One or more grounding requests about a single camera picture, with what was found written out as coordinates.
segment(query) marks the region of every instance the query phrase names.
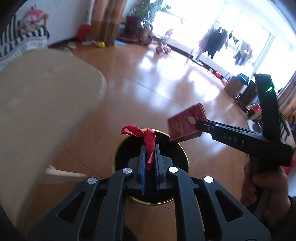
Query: red box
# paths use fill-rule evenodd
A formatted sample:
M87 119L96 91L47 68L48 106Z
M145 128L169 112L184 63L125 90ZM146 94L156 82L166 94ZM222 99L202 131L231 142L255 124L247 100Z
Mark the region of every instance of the red box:
M195 104L169 118L168 133L170 141L182 142L201 136L202 131L195 128L195 121L198 120L207 121L205 109L201 103Z

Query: white wall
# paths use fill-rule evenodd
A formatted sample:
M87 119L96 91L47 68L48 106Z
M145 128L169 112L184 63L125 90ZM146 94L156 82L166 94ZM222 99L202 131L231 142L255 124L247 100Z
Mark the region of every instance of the white wall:
M21 19L25 11L36 4L36 8L49 14L48 44L77 36L77 29L89 21L89 8L92 0L28 0L17 11Z
M123 10L122 16L125 17L126 14L128 14L129 10L131 9L131 6L136 2L137 0L127 0L126 6Z

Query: red toy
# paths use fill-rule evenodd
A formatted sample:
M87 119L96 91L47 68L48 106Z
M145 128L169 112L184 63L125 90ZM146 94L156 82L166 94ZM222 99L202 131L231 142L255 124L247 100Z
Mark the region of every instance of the red toy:
M89 24L81 24L77 31L79 41L85 42L86 37L91 34L91 26Z
M216 76L217 78L219 78L219 79L221 79L221 77L222 77L222 75L221 75L219 72L216 72L216 73L215 73L215 76Z
M259 111L262 111L261 107L259 104L256 104L255 106L253 106L253 110L255 113L259 112Z

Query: brown curtain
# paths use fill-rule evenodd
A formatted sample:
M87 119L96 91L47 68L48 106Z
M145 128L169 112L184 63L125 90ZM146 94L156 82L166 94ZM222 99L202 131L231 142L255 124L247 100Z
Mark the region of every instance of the brown curtain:
M279 110L287 118L294 112L296 107L296 71L278 95L278 105Z
M113 46L127 0L96 0L91 20L93 40Z

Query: yellow toy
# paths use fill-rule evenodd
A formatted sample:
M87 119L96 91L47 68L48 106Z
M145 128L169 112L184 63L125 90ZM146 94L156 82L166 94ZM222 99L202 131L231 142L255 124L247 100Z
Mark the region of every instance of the yellow toy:
M97 43L95 43L95 45L96 45L98 48L105 48L105 43L104 43L104 42L97 42Z

